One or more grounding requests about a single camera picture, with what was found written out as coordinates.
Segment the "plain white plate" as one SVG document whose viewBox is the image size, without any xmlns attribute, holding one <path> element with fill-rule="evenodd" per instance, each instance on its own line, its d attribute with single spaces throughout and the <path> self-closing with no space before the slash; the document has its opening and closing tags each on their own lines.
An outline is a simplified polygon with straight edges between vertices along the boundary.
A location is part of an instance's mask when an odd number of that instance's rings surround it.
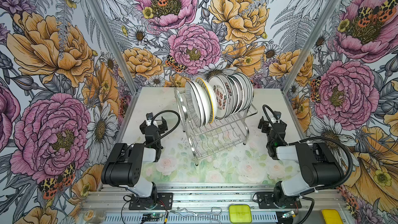
<svg viewBox="0 0 398 224">
<path fill-rule="evenodd" d="M 203 117 L 203 124 L 202 125 L 206 125 L 209 123 L 210 121 L 210 113 L 211 113 L 211 106 L 210 106 L 210 101 L 208 98 L 207 93 L 205 92 L 205 90 L 202 88 L 202 86 L 200 86 L 198 83 L 193 82 L 198 93 L 199 93 L 199 101 L 202 105 L 202 109 L 203 109 L 203 113 L 204 113 L 204 117 Z"/>
</svg>

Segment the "black striped rim plate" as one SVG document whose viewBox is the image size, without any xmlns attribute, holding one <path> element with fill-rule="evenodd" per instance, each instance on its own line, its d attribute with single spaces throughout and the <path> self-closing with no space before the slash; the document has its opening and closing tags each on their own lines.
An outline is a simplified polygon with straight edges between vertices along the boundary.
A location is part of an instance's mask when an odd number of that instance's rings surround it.
<svg viewBox="0 0 398 224">
<path fill-rule="evenodd" d="M 188 106 L 188 110 L 192 117 L 192 120 L 197 128 L 202 125 L 201 110 L 198 104 L 198 96 L 196 87 L 193 82 L 187 82 L 185 86 L 185 98 Z"/>
</svg>

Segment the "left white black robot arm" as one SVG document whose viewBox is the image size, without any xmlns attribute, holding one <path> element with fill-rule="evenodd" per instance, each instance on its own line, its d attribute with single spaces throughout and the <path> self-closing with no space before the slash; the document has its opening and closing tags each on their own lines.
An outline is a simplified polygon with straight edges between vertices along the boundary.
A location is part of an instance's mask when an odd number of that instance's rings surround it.
<svg viewBox="0 0 398 224">
<path fill-rule="evenodd" d="M 130 208 L 133 210 L 154 209 L 160 203 L 155 183 L 145 179 L 141 171 L 144 163 L 159 161 L 163 147 L 160 142 L 152 142 L 167 130 L 164 118 L 156 120 L 153 113 L 147 114 L 140 125 L 145 141 L 131 145 L 115 144 L 104 165 L 101 182 L 130 192 Z"/>
</svg>

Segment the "chrome wire dish rack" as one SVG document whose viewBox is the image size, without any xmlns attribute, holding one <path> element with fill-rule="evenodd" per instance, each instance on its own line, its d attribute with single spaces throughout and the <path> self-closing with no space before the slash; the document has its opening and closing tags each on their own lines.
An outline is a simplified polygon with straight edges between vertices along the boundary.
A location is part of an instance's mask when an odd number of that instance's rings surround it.
<svg viewBox="0 0 398 224">
<path fill-rule="evenodd" d="M 187 136 L 196 166 L 201 159 L 239 144 L 247 144 L 250 132 L 246 119 L 258 113 L 254 105 L 225 119 L 216 119 L 213 123 L 197 127 L 189 115 L 184 93 L 183 89 L 174 88 L 183 132 Z"/>
</svg>

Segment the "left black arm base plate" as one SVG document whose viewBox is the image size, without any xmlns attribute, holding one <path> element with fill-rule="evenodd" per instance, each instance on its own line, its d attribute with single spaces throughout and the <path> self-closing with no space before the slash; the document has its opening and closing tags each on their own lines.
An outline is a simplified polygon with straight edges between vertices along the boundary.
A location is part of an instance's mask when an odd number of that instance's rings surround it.
<svg viewBox="0 0 398 224">
<path fill-rule="evenodd" d="M 129 210 L 131 211 L 151 211 L 151 210 L 171 210 L 173 206 L 173 193 L 157 193 L 155 197 L 152 195 L 148 198 L 139 198 L 132 196 L 129 202 Z"/>
</svg>

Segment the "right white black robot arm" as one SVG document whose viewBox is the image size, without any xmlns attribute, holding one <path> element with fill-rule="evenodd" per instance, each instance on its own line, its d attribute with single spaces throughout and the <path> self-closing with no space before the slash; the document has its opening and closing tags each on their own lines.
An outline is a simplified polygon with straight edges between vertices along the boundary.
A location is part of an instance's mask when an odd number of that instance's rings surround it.
<svg viewBox="0 0 398 224">
<path fill-rule="evenodd" d="M 271 202 L 276 208 L 294 207 L 307 194 L 340 186 L 352 173 L 353 162 L 350 160 L 344 170 L 327 146 L 337 143 L 333 139 L 312 137 L 287 143 L 287 124 L 280 119 L 280 113 L 263 116 L 258 128 L 267 136 L 266 148 L 271 159 L 297 162 L 300 169 L 295 176 L 277 182 L 272 193 L 260 196 L 263 202 Z"/>
</svg>

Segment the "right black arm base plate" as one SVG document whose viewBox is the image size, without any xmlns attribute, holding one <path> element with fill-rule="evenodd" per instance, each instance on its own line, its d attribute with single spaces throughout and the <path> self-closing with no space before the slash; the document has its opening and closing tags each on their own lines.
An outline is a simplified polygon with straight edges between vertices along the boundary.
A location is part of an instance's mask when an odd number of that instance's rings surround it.
<svg viewBox="0 0 398 224">
<path fill-rule="evenodd" d="M 272 192 L 256 192 L 253 201 L 258 203 L 260 209 L 300 209 L 301 202 L 297 197 L 285 195 L 274 196 Z"/>
</svg>

